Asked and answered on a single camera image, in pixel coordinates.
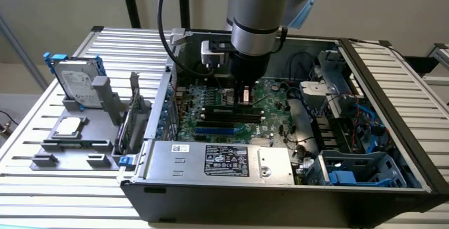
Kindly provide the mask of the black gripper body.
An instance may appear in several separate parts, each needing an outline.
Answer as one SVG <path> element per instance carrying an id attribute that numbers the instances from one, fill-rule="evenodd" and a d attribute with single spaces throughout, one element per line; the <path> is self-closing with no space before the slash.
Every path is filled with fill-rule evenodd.
<path id="1" fill-rule="evenodd" d="M 236 82 L 254 83 L 266 73 L 270 53 L 250 56 L 240 52 L 230 54 L 230 74 Z"/>

